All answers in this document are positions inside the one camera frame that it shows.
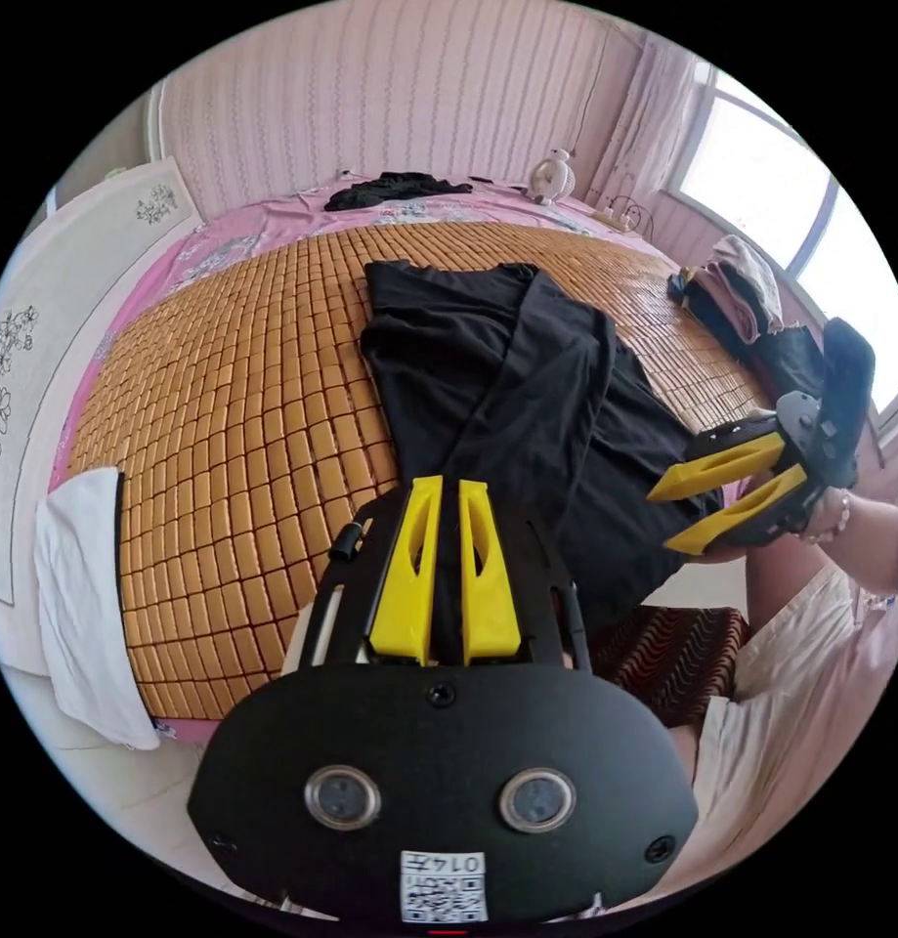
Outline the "person's right hand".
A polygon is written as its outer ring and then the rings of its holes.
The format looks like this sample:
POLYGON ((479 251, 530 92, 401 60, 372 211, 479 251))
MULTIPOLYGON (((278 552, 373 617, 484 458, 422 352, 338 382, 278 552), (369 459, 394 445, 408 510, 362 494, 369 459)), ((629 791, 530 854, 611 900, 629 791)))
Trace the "person's right hand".
POLYGON ((810 544, 830 542, 845 531, 850 515, 850 492, 830 487, 816 502, 805 527, 796 536, 810 544))

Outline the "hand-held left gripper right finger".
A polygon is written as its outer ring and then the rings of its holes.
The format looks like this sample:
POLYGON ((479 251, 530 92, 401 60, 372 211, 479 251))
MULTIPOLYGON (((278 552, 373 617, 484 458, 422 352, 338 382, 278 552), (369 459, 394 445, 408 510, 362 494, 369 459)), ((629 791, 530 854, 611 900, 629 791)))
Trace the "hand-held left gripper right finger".
POLYGON ((521 633, 486 484, 459 482, 461 632, 464 664, 512 659, 521 633))

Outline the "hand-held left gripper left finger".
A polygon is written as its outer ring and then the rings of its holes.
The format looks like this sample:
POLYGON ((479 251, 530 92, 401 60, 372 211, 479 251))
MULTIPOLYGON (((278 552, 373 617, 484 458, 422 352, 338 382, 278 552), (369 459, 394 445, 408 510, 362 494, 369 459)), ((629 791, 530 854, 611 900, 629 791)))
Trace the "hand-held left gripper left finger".
POLYGON ((407 491, 369 631, 379 657, 429 661, 442 495, 440 476, 407 491))

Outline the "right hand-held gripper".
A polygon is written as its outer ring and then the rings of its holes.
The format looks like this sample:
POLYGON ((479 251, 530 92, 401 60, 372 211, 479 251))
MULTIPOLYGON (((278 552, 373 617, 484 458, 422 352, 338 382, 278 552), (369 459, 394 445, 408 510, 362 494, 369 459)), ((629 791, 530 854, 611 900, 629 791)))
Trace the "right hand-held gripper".
POLYGON ((711 554, 800 533, 827 488, 855 482, 858 441, 857 424, 843 426, 825 404, 801 392, 782 396, 772 412, 703 431, 692 442, 692 460, 671 466, 648 498, 679 500, 733 482, 756 485, 665 546, 711 554))

